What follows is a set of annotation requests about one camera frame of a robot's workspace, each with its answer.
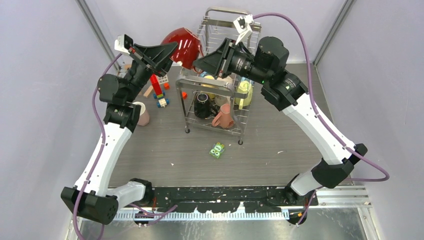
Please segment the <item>dark red mug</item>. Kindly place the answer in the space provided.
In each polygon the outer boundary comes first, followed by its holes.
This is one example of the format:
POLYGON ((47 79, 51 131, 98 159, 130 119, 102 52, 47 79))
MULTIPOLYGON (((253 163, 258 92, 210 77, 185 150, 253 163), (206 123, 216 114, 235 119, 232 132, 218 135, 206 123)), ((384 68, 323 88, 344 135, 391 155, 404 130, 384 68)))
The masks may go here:
POLYGON ((201 74, 203 71, 193 66, 193 62, 198 59, 199 55, 204 56, 201 40, 198 36, 186 27, 180 27, 170 32, 161 41, 161 44, 173 42, 177 43, 178 46, 170 58, 181 67, 201 74))

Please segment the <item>yellow mug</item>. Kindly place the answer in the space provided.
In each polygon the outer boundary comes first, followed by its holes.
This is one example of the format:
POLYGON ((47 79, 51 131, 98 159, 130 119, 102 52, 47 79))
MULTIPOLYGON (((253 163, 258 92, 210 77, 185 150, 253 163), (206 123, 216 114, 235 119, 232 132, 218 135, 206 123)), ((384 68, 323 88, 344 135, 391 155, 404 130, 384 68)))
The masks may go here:
POLYGON ((249 106, 252 102, 253 96, 253 85, 248 80, 243 80, 237 87, 237 93, 247 94, 246 98, 235 98, 235 103, 238 105, 238 109, 242 110, 243 107, 249 106))

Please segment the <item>light pink mug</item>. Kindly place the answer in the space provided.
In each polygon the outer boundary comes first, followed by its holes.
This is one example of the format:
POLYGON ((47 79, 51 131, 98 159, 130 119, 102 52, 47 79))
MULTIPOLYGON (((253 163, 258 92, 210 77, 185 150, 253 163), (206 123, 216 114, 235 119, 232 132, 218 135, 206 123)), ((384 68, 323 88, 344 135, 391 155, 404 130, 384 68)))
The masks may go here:
POLYGON ((138 126, 146 126, 150 122, 150 115, 147 111, 146 105, 143 102, 135 101, 134 105, 140 106, 139 119, 137 122, 138 126))

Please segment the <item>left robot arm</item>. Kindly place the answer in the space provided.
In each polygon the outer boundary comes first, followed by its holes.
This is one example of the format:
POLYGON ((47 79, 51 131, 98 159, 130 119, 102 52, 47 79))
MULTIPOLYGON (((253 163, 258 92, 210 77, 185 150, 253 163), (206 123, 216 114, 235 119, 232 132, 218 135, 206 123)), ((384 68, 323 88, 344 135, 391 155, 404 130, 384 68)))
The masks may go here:
POLYGON ((104 118, 99 118, 101 135, 95 150, 74 186, 64 187, 61 199, 76 217, 103 225, 115 218, 118 210, 133 203, 148 207, 154 199, 152 183, 132 178, 109 189, 117 160, 138 124, 141 106, 134 100, 154 75, 164 76, 172 65, 176 42, 141 46, 125 40, 119 47, 133 62, 124 77, 105 71, 98 79, 93 96, 106 103, 104 118))

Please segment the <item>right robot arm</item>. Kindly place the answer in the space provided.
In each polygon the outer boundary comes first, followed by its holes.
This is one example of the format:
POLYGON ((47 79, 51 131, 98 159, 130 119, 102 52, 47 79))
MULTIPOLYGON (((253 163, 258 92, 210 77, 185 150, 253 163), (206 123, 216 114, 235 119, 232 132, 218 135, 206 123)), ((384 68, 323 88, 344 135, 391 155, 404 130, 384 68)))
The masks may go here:
POLYGON ((283 42, 273 36, 259 40, 255 54, 243 43, 225 38, 213 52, 193 62, 193 66, 215 78, 237 74, 262 84, 261 94, 278 111, 292 119, 315 144, 322 155, 311 170, 296 175, 285 187, 285 198, 291 205, 299 205, 307 194, 319 187, 334 188, 353 171, 368 149, 350 140, 340 143, 330 130, 337 132, 328 118, 315 112, 306 85, 286 70, 289 51, 283 42))

